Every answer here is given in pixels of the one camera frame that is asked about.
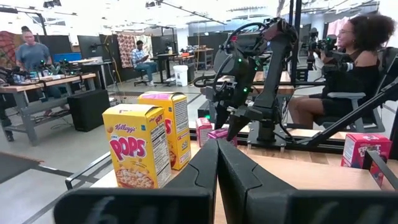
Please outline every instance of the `froot loops box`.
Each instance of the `froot loops box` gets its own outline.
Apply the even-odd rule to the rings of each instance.
[[[381,159],[387,162],[391,144],[390,139],[381,134],[347,134],[341,166],[362,168],[366,151],[376,151]],[[370,173],[381,186],[384,175],[374,162]]]

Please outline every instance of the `black speaker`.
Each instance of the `black speaker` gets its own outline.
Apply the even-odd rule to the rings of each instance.
[[[108,91],[87,91],[68,97],[70,113],[77,131],[88,132],[104,124],[102,113],[109,107]]]

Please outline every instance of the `wooden tabletop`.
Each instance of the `wooden tabletop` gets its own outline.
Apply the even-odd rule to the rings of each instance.
[[[96,75],[94,73],[82,75],[82,79],[87,79],[87,78],[94,78]],[[51,81],[45,81],[45,84],[47,86],[52,86],[52,85],[59,85],[59,84],[64,84],[64,83],[69,83],[69,82],[74,82],[80,80],[80,77],[78,75],[74,75],[72,77],[67,77],[67,78],[62,78],[62,79],[56,79],[56,80],[51,80]],[[24,86],[5,86],[5,87],[0,87],[0,93],[17,93],[20,91],[27,91],[27,90],[34,90],[38,88],[43,88],[44,85],[43,83],[33,83],[31,85],[24,85]]]
[[[377,183],[367,170],[354,169],[348,167],[340,167],[338,161],[341,159],[339,155],[333,155],[333,165],[317,164],[313,162],[296,161],[291,159],[280,159],[275,157],[258,156],[253,154],[253,150],[248,151],[246,147],[239,146],[246,155],[254,162],[274,174],[278,178],[286,181],[288,184],[297,189],[317,189],[317,190],[380,190]],[[191,143],[192,156],[198,151],[196,142]],[[398,168],[395,161],[388,162]],[[172,175],[175,177],[179,171],[173,170]],[[391,190],[384,181],[382,188]],[[117,187],[116,176],[114,171],[109,172],[91,187]],[[223,201],[220,189],[217,186],[215,223],[226,224]]]
[[[219,78],[218,81],[219,82],[228,81],[230,78],[231,78],[230,76],[225,75],[225,76]],[[256,72],[256,75],[254,76],[253,81],[254,82],[263,82],[264,81],[264,73],[263,72]],[[286,72],[286,71],[282,72],[282,75],[280,76],[280,81],[281,82],[290,82],[289,73]],[[257,96],[264,89],[264,85],[253,85],[252,87],[254,89],[253,89],[253,92],[251,92],[249,94],[249,96]],[[205,94],[205,89],[206,88],[200,88],[200,93],[201,94]],[[278,94],[281,94],[281,95],[293,95],[294,94],[294,86],[290,86],[290,85],[279,86]]]

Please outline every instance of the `pink cereal box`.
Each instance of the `pink cereal box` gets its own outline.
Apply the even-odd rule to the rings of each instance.
[[[381,134],[347,134],[341,166],[362,168],[367,150],[377,151],[380,157],[387,161],[391,150],[391,141]],[[372,164],[370,172],[376,182],[381,185],[383,174],[379,168]]]
[[[208,136],[207,134],[213,130],[209,119],[207,118],[198,118],[196,120],[197,125],[197,141],[200,147],[203,147],[207,142]]]
[[[207,134],[207,137],[209,139],[226,139],[227,135],[228,135],[228,128],[220,128],[214,131],[210,131]],[[236,138],[236,136],[229,143],[231,143],[235,147],[238,146],[238,139]]]

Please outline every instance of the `black bar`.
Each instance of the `black bar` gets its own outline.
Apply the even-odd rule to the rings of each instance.
[[[335,122],[329,128],[326,128],[322,133],[318,133],[314,135],[307,144],[309,146],[316,146],[322,142],[325,142],[332,135],[336,134],[338,131],[347,127],[352,122],[356,121],[360,117],[362,117],[368,111],[373,110],[374,108],[380,106],[382,103],[387,101],[390,98],[391,94],[394,94],[398,89],[398,78],[394,80],[390,85],[383,88],[379,94],[359,106],[358,109],[350,112],[346,116],[342,117],[339,121]]]
[[[390,140],[391,151],[390,151],[390,159],[398,159],[398,116],[396,112],[396,117],[394,118],[394,123],[392,124]]]
[[[375,163],[380,171],[384,174],[384,177],[390,182],[394,190],[398,190],[398,179],[394,173],[388,168],[386,162],[384,162],[377,151],[366,151],[365,158],[363,161],[362,169],[371,170],[372,163]]]
[[[297,37],[300,37],[300,23],[301,23],[301,0],[296,0],[296,11],[294,17],[294,27],[297,31]],[[294,87],[296,87],[296,75],[297,75],[297,62],[299,56],[299,42],[300,39],[297,40],[296,44],[293,47],[292,52],[292,68],[290,70],[290,82]]]
[[[293,10],[294,10],[294,0],[290,0],[289,7],[289,24],[293,25]]]
[[[77,179],[79,176],[83,175],[85,172],[87,172],[88,170],[90,170],[91,168],[93,168],[95,165],[99,164],[100,162],[104,161],[105,159],[107,159],[108,157],[111,156],[111,152],[107,152],[106,154],[103,154],[101,157],[99,157],[98,159],[96,159],[95,161],[93,161],[91,164],[89,164],[86,168],[84,168],[82,171],[77,172],[72,174],[70,177],[68,177],[65,180],[65,184],[67,185],[67,189],[71,190],[73,189],[72,186],[72,181]]]

